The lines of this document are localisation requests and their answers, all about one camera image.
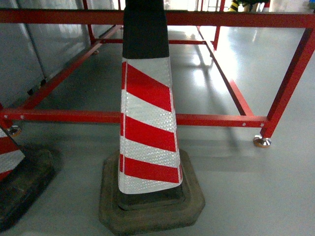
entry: red metal rack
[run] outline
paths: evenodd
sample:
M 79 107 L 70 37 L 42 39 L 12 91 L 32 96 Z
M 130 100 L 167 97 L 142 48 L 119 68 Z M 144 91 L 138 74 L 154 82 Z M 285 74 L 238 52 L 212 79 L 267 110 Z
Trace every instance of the red metal rack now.
M 123 25 L 123 12 L 121 10 L 38 10 L 38 9 L 1 9 L 0 23 L 26 23 L 26 24 L 83 24 L 83 25 L 114 25 L 102 38 L 95 39 L 92 27 L 89 26 L 91 47 L 68 68 L 61 71 L 45 86 L 29 97 L 17 109 L 0 110 L 0 125 L 8 126 L 12 120 L 41 120 L 62 122 L 98 122 L 119 123 L 120 112 L 95 111 L 67 111 L 67 110 L 38 110 L 35 107 L 71 72 L 79 67 L 102 44 L 122 43 L 121 39 L 110 39 Z M 166 17 L 169 25 L 175 26 L 229 26 L 229 27 L 273 27 L 273 28 L 305 28 L 301 41 L 295 51 L 276 98 L 267 116 L 255 116 L 237 88 L 235 82 L 228 79 L 211 49 L 216 48 L 219 33 L 214 42 L 205 40 L 170 40 L 174 44 L 204 44 L 208 48 L 214 63 L 240 112 L 239 116 L 227 115 L 194 115 L 177 114 L 178 125 L 195 126 L 231 126 L 256 127 L 261 129 L 263 139 L 271 138 L 275 128 L 284 113 L 284 110 L 315 50 L 315 14 L 298 13 L 229 13 L 229 12 L 187 12 L 167 11 Z

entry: gray floor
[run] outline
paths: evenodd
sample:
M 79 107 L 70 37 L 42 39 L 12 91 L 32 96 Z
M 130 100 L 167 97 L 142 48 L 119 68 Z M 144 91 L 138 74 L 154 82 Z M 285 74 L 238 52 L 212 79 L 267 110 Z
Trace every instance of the gray floor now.
M 170 28 L 170 38 L 195 29 Z M 203 28 L 213 37 L 213 28 Z M 221 66 L 256 115 L 266 115 L 302 35 L 299 29 L 222 28 Z M 105 45 L 40 105 L 41 109 L 120 110 L 121 45 Z M 178 113 L 237 115 L 204 46 L 171 45 Z M 259 129 L 178 127 L 206 198 L 192 227 L 149 236 L 315 235 L 315 57 L 269 149 L 253 145 Z M 58 175 L 3 236 L 111 236 L 97 218 L 102 162 L 119 148 L 118 125 L 22 123 L 21 145 L 47 148 Z

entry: red stripe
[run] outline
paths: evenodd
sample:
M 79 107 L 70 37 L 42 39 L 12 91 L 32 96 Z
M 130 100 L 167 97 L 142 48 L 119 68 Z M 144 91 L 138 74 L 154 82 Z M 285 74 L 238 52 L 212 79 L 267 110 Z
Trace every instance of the red stripe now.
M 122 154 L 120 154 L 120 158 L 119 158 L 119 171 L 123 172 L 124 170 L 124 156 Z
M 125 124 L 125 121 L 124 121 L 124 114 L 121 113 L 121 114 L 120 114 L 120 135 L 121 135 L 121 136 L 124 135 L 124 124 Z
M 141 179 L 179 183 L 178 169 L 125 157 L 125 175 Z
M 129 140 L 163 149 L 176 151 L 175 135 L 126 116 L 125 137 Z
M 9 138 L 0 138 L 0 155 L 19 150 L 19 147 Z
M 126 62 L 123 62 L 123 71 L 122 71 L 122 89 L 125 88 L 125 80 L 126 80 Z
M 5 177 L 7 177 L 11 172 L 12 170 L 0 173 L 0 181 L 2 181 Z
M 127 67 L 127 92 L 148 103 L 172 112 L 170 88 L 131 65 Z

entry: rubber cone base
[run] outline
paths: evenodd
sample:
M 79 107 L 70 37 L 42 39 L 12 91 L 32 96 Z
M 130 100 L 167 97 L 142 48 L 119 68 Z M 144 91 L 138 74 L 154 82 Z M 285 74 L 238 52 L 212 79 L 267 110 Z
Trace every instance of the rubber cone base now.
M 44 191 L 55 171 L 47 150 L 26 156 L 0 182 L 0 232 L 13 226 Z
M 180 157 L 183 169 L 180 187 L 168 193 L 164 190 L 160 191 L 161 194 L 128 197 L 122 196 L 118 189 L 119 152 L 110 156 L 103 166 L 99 204 L 101 223 L 117 236 L 193 225 L 205 206 L 205 200 L 188 154 L 180 150 Z

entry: wall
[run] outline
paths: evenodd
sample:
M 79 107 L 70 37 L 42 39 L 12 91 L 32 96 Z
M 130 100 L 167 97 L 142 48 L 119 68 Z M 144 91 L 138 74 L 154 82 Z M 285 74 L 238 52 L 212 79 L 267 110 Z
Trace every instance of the wall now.
M 118 9 L 117 0 L 88 0 L 90 9 Z M 82 0 L 0 0 L 0 8 L 83 9 Z M 96 36 L 111 26 L 94 26 Z M 83 25 L 0 24 L 0 103 L 11 106 L 49 80 L 90 45 Z
M 1 0 L 0 8 L 16 8 Z M 44 79 L 31 38 L 24 24 L 0 24 L 0 103 L 10 106 Z
M 308 2 L 308 0 L 271 0 L 270 11 L 312 13 L 313 10 L 307 7 Z

